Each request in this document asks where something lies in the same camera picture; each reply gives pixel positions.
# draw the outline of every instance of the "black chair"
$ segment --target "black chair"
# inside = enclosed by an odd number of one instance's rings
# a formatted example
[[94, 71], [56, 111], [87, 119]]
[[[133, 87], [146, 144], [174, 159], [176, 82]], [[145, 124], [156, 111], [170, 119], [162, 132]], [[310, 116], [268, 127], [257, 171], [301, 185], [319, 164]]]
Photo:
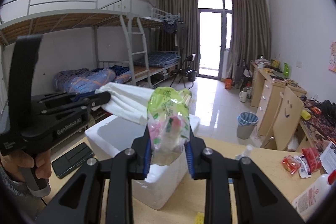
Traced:
[[[173, 73], [175, 76], [174, 76], [174, 79], [173, 79], [173, 81], [171, 82], [170, 86], [173, 85], [173, 83], [174, 83], [176, 77], [177, 77], [178, 75], [181, 75], [181, 79], [179, 80], [178, 84], [179, 84], [179, 83], [181, 82], [181, 80], [182, 80], [183, 85], [184, 85], [184, 88], [186, 88], [186, 86], [185, 86], [185, 82], [184, 82], [184, 77], [186, 77], [188, 74], [190, 74], [190, 73], [192, 73], [192, 72], [194, 71], [192, 68], [190, 68], [190, 65], [191, 65], [191, 63], [195, 60], [195, 56], [196, 56], [196, 54], [189, 55], [189, 56], [183, 61], [183, 63], [181, 64], [180, 68], [175, 69], [175, 70], [172, 71], [172, 73]], [[183, 69], [183, 65], [184, 65], [184, 64], [187, 64], [187, 68], [185, 68], [185, 69]]]

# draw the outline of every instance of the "human hand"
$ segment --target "human hand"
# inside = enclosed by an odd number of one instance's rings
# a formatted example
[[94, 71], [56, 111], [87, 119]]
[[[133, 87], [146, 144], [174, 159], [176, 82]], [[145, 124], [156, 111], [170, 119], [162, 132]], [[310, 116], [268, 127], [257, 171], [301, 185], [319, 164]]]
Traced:
[[25, 182], [19, 167], [32, 168], [36, 164], [35, 170], [38, 179], [48, 179], [51, 176], [50, 150], [38, 154], [34, 159], [23, 152], [22, 150], [15, 150], [7, 156], [1, 157], [1, 165], [4, 167], [10, 178], [17, 182]]

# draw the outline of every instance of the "white foam box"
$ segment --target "white foam box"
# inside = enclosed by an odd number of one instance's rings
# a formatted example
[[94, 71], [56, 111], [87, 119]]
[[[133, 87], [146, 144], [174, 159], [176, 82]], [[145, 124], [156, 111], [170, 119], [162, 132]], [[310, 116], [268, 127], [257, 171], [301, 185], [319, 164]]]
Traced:
[[[200, 119], [190, 115], [190, 125], [197, 133]], [[132, 146], [135, 138], [144, 134], [146, 126], [112, 115], [85, 131], [92, 150], [100, 160], [114, 157]], [[169, 166], [151, 165], [144, 181], [133, 180], [133, 197], [147, 206], [159, 210], [169, 200], [188, 170], [185, 152]]]

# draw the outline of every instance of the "wall outlet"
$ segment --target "wall outlet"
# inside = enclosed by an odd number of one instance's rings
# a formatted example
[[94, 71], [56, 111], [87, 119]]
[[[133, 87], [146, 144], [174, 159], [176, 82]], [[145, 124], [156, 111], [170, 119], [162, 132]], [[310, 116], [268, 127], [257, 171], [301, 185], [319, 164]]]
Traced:
[[296, 62], [296, 66], [297, 66], [298, 68], [302, 68], [302, 62], [301, 62], [301, 61], [297, 61], [297, 62]]

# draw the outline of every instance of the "blue trash bag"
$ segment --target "blue trash bag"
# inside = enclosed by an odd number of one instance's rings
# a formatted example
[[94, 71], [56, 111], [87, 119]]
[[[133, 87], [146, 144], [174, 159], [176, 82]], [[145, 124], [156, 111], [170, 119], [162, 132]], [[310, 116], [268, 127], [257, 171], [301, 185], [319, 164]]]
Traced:
[[258, 122], [258, 116], [252, 112], [242, 112], [237, 117], [240, 126], [255, 125]]

